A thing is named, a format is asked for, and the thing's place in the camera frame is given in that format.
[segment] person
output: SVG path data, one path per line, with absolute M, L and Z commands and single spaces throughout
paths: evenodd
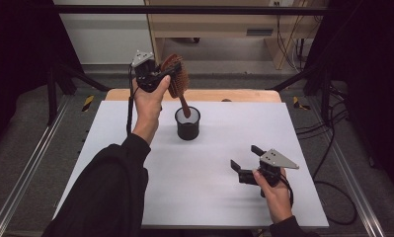
M 304 232 L 291 211 L 289 202 L 289 193 L 286 185 L 279 181 L 275 187 L 271 187 L 267 180 L 262 176 L 258 170 L 253 170 L 253 176 L 256 183 L 261 187 L 267 200 L 267 205 L 270 210 L 271 220 L 273 224 L 270 226 L 271 235 L 287 236 L 287 237 L 317 237 L 315 232 Z
M 171 78 L 147 93 L 133 80 L 137 122 L 122 145 L 102 149 L 79 175 L 60 211 L 42 237 L 138 237 L 144 210 L 148 173 L 144 161 L 159 126 L 162 99 Z M 271 188 L 265 178 L 254 177 L 266 195 L 273 236 L 316 236 L 304 233 L 291 213 L 288 191 L 280 183 Z

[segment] finger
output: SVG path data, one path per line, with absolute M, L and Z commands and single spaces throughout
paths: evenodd
M 283 168 L 280 168 L 280 173 L 284 176 L 284 177 L 286 177 L 286 172 L 285 172 L 285 169 L 283 169 Z
M 268 184 L 268 181 L 258 170 L 253 170 L 252 173 L 256 183 L 262 188 L 265 195 L 268 196 L 271 193 L 271 186 Z
M 169 88 L 171 78 L 169 75 L 165 76 L 159 83 L 159 86 L 156 88 L 156 90 L 153 92 L 156 95 L 159 95 L 163 98 L 163 95 L 165 94 L 166 90 Z

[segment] wall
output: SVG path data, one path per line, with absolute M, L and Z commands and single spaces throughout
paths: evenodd
M 54 0 L 56 5 L 144 5 L 142 0 Z M 152 51 L 145 15 L 60 14 L 82 64 L 128 64 Z

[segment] brown brush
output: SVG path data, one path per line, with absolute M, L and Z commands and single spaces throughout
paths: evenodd
M 187 104 L 187 101 L 184 98 L 184 93 L 188 89 L 188 85 L 190 84 L 190 78 L 188 76 L 187 70 L 182 63 L 182 59 L 183 58 L 177 54 L 171 54 L 163 61 L 160 69 L 162 71 L 165 71 L 166 69 L 173 67 L 178 62 L 181 63 L 182 70 L 176 74 L 175 78 L 172 78 L 169 85 L 169 94 L 174 99 L 179 97 L 179 99 L 181 100 L 182 110 L 184 111 L 185 118 L 189 118 L 191 116 L 191 110 Z

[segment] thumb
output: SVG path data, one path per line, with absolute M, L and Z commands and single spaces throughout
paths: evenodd
M 159 86 L 156 88 L 156 90 L 153 93 L 161 95 L 163 97 L 166 90 L 169 88 L 170 81 L 171 81 L 171 78 L 169 75 L 163 77 L 163 79 L 159 83 Z
M 271 186 L 268 184 L 268 181 L 265 179 L 265 177 L 258 170 L 253 170 L 252 173 L 256 183 L 262 188 L 265 195 L 269 194 L 271 192 Z

